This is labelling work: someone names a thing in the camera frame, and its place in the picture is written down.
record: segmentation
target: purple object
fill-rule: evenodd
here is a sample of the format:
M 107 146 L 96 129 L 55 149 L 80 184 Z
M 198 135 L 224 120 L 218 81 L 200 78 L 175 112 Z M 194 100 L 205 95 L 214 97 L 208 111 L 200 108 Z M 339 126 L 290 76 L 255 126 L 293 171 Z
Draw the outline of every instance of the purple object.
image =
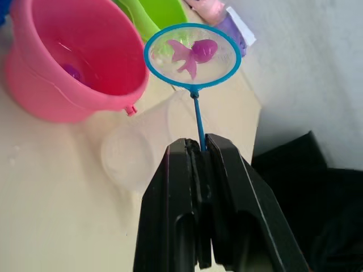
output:
M 178 72 L 182 72 L 186 69 L 192 79 L 197 75 L 197 63 L 206 63 L 210 61 L 218 50 L 217 43 L 209 39 L 195 41 L 192 49 L 186 48 L 176 40 L 168 40 L 168 44 L 170 44 L 174 50 L 172 62 L 185 61 L 185 64 L 178 69 Z
M 224 20 L 222 22 L 220 22 L 219 24 L 217 24 L 215 27 L 218 28 L 219 30 L 223 31 L 225 34 L 227 34 L 234 40 L 234 42 L 237 44 L 237 46 L 240 50 L 242 57 L 244 57 L 247 54 L 247 44 L 246 44 L 241 32 L 239 31 L 238 27 L 232 20 L 232 17 L 230 14 L 227 13 Z
M 79 82 L 81 81 L 81 73 L 76 68 L 74 68 L 71 64 L 64 64 L 64 65 L 62 65 L 62 68 L 68 74 L 70 74 L 74 79 L 78 80 Z

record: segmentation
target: toy fish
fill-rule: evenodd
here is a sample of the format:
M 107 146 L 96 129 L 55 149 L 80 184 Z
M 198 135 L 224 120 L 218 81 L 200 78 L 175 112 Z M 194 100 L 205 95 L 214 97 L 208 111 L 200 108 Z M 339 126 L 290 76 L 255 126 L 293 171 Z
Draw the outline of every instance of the toy fish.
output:
M 182 71 L 187 70 L 192 79 L 195 79 L 197 75 L 197 63 L 206 63 L 210 61 L 218 50 L 217 43 L 209 39 L 195 41 L 192 49 L 186 48 L 176 40 L 168 40 L 168 44 L 170 44 L 174 50 L 172 62 L 185 61 L 185 64 L 178 69 L 178 72 L 181 73 Z

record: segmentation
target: net handle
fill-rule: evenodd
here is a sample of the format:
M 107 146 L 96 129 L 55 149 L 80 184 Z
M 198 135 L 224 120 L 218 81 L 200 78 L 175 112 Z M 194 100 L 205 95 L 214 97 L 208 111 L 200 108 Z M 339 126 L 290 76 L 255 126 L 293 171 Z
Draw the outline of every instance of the net handle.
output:
M 202 117 L 200 115 L 198 97 L 199 97 L 198 93 L 191 93 L 191 98 L 194 100 L 195 115 L 197 117 L 197 126 L 198 126 L 200 149 L 201 149 L 201 151 L 206 151 L 205 135 L 204 135 Z

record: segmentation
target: white table surface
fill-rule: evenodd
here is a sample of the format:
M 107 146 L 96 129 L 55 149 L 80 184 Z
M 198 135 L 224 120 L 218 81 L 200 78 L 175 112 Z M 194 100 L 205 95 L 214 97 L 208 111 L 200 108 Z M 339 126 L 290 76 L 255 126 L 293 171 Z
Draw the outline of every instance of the white table surface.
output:
M 104 137 L 132 117 L 99 112 L 78 124 L 34 118 L 7 94 L 10 45 L 8 24 L 0 29 L 0 271 L 132 271 L 142 196 L 116 187 L 99 154 Z M 173 91 L 151 76 L 139 112 Z M 243 75 L 211 88 L 200 103 L 251 160 L 260 105 Z

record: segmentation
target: clear plastic cup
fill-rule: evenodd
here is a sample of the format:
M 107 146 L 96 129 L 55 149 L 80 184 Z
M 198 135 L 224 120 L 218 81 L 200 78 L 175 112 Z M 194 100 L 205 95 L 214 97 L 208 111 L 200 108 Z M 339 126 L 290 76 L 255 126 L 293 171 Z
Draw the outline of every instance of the clear plastic cup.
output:
M 217 133 L 203 117 L 204 131 Z M 144 193 L 168 145 L 179 138 L 199 140 L 193 100 L 176 91 L 154 108 L 114 130 L 103 142 L 102 163 L 120 186 Z

